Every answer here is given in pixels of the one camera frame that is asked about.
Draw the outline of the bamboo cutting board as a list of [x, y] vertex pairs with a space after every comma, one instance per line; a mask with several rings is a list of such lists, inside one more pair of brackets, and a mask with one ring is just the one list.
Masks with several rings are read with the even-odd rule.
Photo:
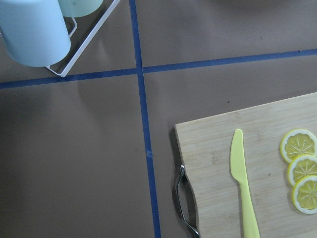
[[230, 147], [237, 129], [243, 131], [250, 194], [261, 237], [316, 237], [317, 217], [293, 206], [287, 163], [279, 153], [283, 136], [297, 128], [316, 133], [316, 93], [175, 126], [201, 237], [243, 235], [239, 185], [230, 172]]

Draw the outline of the mint green cup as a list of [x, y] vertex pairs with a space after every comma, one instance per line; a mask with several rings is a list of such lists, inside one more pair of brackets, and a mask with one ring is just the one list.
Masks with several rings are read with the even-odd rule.
[[96, 11], [103, 0], [58, 0], [62, 15], [65, 17], [83, 17]]

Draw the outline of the lemon slice far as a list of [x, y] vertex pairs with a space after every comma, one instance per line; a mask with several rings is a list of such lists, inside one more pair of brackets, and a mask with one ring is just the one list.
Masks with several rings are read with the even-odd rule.
[[306, 129], [294, 129], [282, 138], [279, 151], [287, 163], [302, 155], [317, 156], [317, 137]]

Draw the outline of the lemon slice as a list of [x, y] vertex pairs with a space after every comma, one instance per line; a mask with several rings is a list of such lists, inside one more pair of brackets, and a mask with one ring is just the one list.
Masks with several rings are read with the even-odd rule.
[[302, 155], [317, 156], [317, 137], [306, 129], [294, 129], [282, 138], [279, 151], [287, 163]]
[[317, 177], [307, 176], [296, 182], [292, 191], [295, 208], [308, 215], [317, 213]]
[[317, 175], [317, 158], [312, 155], [304, 154], [296, 157], [288, 166], [287, 178], [289, 183], [294, 186], [296, 182], [307, 176]]

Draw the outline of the yellow plastic knife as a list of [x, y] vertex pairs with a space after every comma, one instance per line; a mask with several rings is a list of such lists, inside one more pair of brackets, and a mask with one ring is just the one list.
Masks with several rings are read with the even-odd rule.
[[246, 170], [243, 131], [240, 129], [234, 131], [231, 141], [230, 170], [240, 186], [244, 237], [259, 238], [260, 231], [252, 204]]

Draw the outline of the light blue cup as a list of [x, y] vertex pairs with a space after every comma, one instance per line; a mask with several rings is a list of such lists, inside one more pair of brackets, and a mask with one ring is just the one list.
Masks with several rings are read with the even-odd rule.
[[0, 32], [9, 56], [26, 66], [55, 64], [71, 48], [56, 0], [2, 0]]

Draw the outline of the lemon slice middle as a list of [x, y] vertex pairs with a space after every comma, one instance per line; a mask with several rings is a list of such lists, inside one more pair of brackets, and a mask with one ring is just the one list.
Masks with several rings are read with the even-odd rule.
[[307, 176], [317, 175], [317, 158], [312, 155], [304, 154], [296, 157], [288, 166], [287, 178], [289, 183], [294, 186], [296, 182]]

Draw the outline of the lemon slice near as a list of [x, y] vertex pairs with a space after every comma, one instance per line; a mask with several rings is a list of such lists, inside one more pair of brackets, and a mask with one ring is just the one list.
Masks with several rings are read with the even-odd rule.
[[308, 215], [317, 213], [317, 177], [307, 176], [296, 182], [292, 191], [295, 208]]

